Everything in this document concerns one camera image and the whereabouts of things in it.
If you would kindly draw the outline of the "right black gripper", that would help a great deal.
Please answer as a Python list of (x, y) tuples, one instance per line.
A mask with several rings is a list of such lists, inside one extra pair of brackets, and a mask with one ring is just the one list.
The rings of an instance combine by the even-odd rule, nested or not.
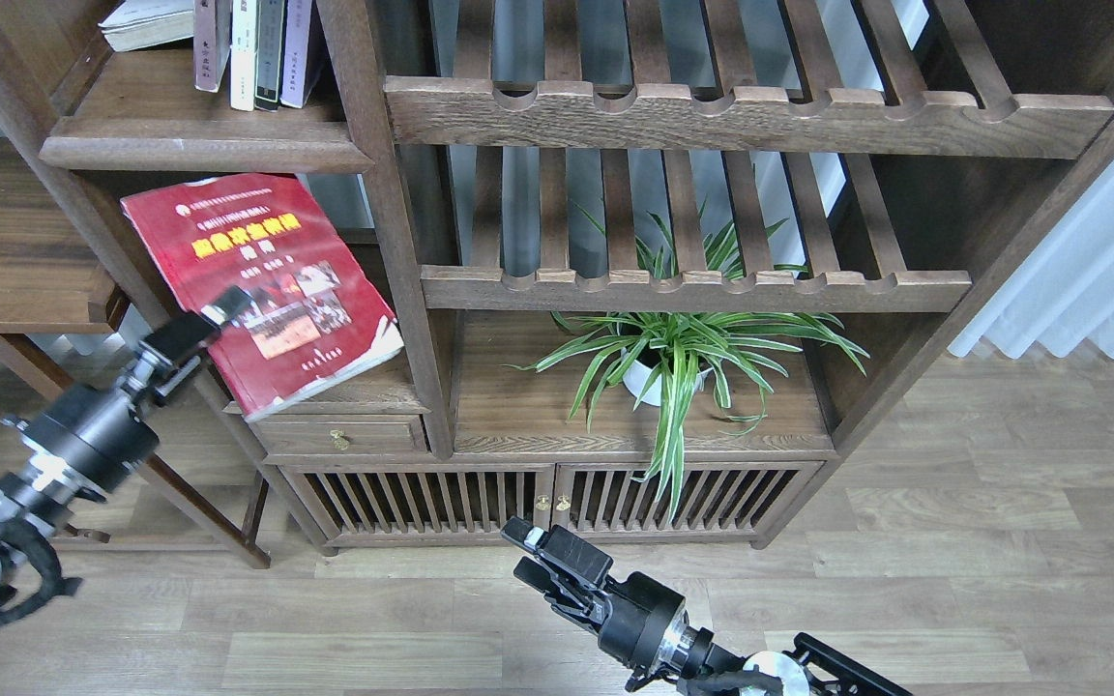
[(641, 673), (680, 673), (692, 647), (686, 598), (647, 576), (607, 577), (610, 556), (563, 526), (545, 530), (510, 518), (501, 537), (526, 551), (514, 577), (553, 612), (597, 637), (600, 651)]

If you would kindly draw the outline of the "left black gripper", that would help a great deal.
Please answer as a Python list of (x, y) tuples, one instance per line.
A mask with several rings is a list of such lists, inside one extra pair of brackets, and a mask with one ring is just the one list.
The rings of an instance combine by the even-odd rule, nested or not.
[(18, 501), (41, 497), (57, 504), (75, 498), (101, 502), (131, 473), (141, 473), (173, 504), (205, 499), (155, 450), (159, 445), (145, 419), (202, 365), (204, 349), (251, 304), (247, 291), (231, 285), (199, 311), (183, 312), (138, 344), (135, 360), (110, 388), (76, 383), (39, 347), (4, 347), (1, 360), (39, 393), (53, 396), (30, 421), (14, 421), (30, 458), (14, 478), (1, 481)]

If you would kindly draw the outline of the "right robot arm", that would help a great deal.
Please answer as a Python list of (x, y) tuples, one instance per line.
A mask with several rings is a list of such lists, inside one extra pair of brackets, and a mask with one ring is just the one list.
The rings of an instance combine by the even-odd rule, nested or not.
[(501, 537), (526, 558), (514, 577), (538, 590), (553, 612), (596, 635), (625, 668), (625, 692), (668, 682), (681, 695), (906, 695), (892, 680), (801, 631), (791, 651), (726, 651), (715, 634), (688, 624), (685, 596), (647, 574), (614, 580), (613, 559), (563, 526), (545, 530), (510, 518)]

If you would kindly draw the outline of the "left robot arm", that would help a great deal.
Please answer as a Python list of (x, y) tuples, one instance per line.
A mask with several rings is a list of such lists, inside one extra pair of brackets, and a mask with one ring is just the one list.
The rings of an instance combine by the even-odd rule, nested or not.
[(51, 542), (71, 502), (104, 503), (158, 449), (146, 415), (168, 404), (250, 304), (248, 292), (231, 285), (141, 339), (110, 388), (75, 384), (30, 421), (14, 419), (32, 453), (0, 478), (0, 628), (78, 591), (81, 581), (66, 576)]

